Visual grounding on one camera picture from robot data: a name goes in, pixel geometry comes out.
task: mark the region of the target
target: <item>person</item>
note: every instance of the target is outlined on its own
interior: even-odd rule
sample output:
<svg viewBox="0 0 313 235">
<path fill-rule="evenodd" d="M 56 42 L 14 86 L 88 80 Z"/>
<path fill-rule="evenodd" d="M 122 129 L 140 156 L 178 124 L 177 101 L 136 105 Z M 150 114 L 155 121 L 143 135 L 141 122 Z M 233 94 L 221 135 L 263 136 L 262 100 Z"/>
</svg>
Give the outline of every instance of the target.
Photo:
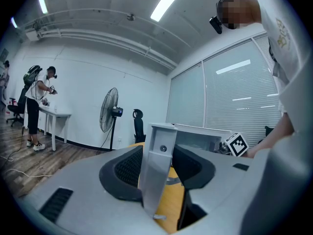
<svg viewBox="0 0 313 235">
<path fill-rule="evenodd" d="M 28 113 L 27 147 L 31 147 L 34 144 L 34 151 L 40 151 L 45 148 L 45 145 L 41 144 L 37 138 L 39 104 L 40 102 L 44 103 L 43 98 L 48 92 L 57 94 L 56 90 L 46 85 L 51 78 L 55 77 L 55 73 L 56 70 L 53 66 L 50 66 L 46 71 L 40 71 L 25 94 Z"/>
<path fill-rule="evenodd" d="M 217 17 L 229 29 L 253 23 L 263 25 L 275 62 L 271 72 L 278 77 L 279 94 L 312 58 L 310 37 L 287 0 L 219 0 L 216 7 Z M 266 138 L 248 150 L 246 157 L 253 158 L 259 150 L 272 148 L 278 140 L 294 132 L 281 102 L 278 108 L 283 114 L 281 119 Z"/>
<path fill-rule="evenodd" d="M 8 76 L 8 70 L 10 67 L 10 63 L 8 60 L 6 60 L 3 64 L 4 64 L 4 72 L 2 73 L 2 76 L 0 78 L 0 101 L 2 99 L 2 92 L 3 92 L 4 85 L 5 85 L 5 80 Z"/>
</svg>

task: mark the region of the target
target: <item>fan grille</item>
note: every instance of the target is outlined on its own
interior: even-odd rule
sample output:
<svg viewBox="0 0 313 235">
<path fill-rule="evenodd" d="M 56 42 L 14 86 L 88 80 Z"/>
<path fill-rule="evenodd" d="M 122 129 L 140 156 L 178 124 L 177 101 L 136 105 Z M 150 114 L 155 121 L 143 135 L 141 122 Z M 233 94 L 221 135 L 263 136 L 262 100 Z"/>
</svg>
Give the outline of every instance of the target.
<svg viewBox="0 0 313 235">
<path fill-rule="evenodd" d="M 112 88 L 106 95 L 100 112 L 100 128 L 103 132 L 109 131 L 113 124 L 112 109 L 117 106 L 118 91 L 117 88 Z"/>
</svg>

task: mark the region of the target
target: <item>shoe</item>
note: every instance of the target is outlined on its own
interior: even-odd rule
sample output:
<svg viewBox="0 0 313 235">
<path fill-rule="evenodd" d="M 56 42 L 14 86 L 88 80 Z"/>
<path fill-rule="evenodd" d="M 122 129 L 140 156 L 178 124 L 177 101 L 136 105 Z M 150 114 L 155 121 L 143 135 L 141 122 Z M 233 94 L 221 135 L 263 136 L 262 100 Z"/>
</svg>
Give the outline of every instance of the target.
<svg viewBox="0 0 313 235">
<path fill-rule="evenodd" d="M 32 140 L 31 141 L 27 140 L 27 144 L 26 144 L 27 147 L 31 147 L 32 144 L 33 144 Z"/>
<path fill-rule="evenodd" d="M 45 145 L 44 144 L 41 144 L 38 142 L 38 145 L 35 145 L 34 144 L 34 151 L 41 151 L 45 148 Z"/>
</svg>

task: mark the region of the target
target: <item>table leg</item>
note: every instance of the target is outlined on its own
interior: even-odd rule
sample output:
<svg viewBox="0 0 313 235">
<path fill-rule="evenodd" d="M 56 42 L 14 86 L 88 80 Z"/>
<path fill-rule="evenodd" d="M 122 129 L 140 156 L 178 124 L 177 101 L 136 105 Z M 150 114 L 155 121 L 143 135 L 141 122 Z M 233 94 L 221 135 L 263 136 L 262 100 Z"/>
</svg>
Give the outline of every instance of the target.
<svg viewBox="0 0 313 235">
<path fill-rule="evenodd" d="M 67 143 L 68 120 L 69 120 L 69 117 L 67 117 L 67 119 L 66 119 L 66 121 L 65 121 L 65 128 L 64 128 L 64 143 Z"/>
<path fill-rule="evenodd" d="M 45 136 L 47 136 L 48 114 L 45 115 Z"/>
<path fill-rule="evenodd" d="M 53 115 L 52 118 L 52 150 L 55 151 L 55 122 L 56 122 L 56 116 Z"/>
</svg>

